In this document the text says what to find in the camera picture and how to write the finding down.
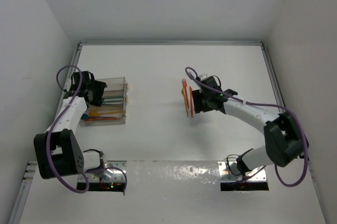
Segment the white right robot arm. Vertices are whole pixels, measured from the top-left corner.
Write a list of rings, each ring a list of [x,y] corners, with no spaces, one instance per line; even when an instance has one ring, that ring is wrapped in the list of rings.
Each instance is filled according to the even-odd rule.
[[[195,113],[219,111],[249,124],[264,136],[263,146],[247,150],[228,165],[232,175],[244,177],[258,167],[285,167],[300,155],[308,157],[308,141],[290,111],[276,113],[266,110],[266,105],[244,101],[237,92],[222,90],[214,76],[193,80],[199,87],[192,92]]]

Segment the orange plastic spoon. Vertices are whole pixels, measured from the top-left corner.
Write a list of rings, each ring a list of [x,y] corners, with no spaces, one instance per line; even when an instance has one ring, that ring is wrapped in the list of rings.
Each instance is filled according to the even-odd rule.
[[[120,120],[120,118],[102,118],[102,119],[91,119],[85,121],[104,121],[104,120]]]

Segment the blue plastic spoon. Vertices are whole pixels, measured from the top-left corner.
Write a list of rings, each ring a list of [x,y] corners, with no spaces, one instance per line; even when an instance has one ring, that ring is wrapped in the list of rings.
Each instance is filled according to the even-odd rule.
[[[102,119],[103,116],[90,116],[88,114],[83,114],[81,120],[91,120],[91,119]]]

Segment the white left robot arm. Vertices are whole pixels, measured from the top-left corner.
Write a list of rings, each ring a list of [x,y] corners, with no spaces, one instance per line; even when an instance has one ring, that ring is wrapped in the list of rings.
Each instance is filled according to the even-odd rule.
[[[60,119],[53,122],[49,149],[47,149],[47,136],[50,128],[34,138],[37,164],[43,179],[55,177],[48,162],[48,154],[61,177],[78,175],[83,171],[101,166],[103,153],[94,150],[82,152],[75,138],[75,132],[88,107],[101,106],[106,87],[106,83],[96,80],[91,72],[72,74],[71,86],[64,95],[62,107],[58,113]]]

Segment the yellow plastic spoon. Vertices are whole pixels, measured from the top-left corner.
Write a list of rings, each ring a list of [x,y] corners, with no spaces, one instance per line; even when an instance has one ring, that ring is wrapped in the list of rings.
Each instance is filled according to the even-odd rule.
[[[104,115],[112,115],[112,114],[119,114],[122,113],[122,110],[118,111],[105,111],[105,112],[98,112],[98,111],[90,111],[89,116],[90,117],[102,117]]]

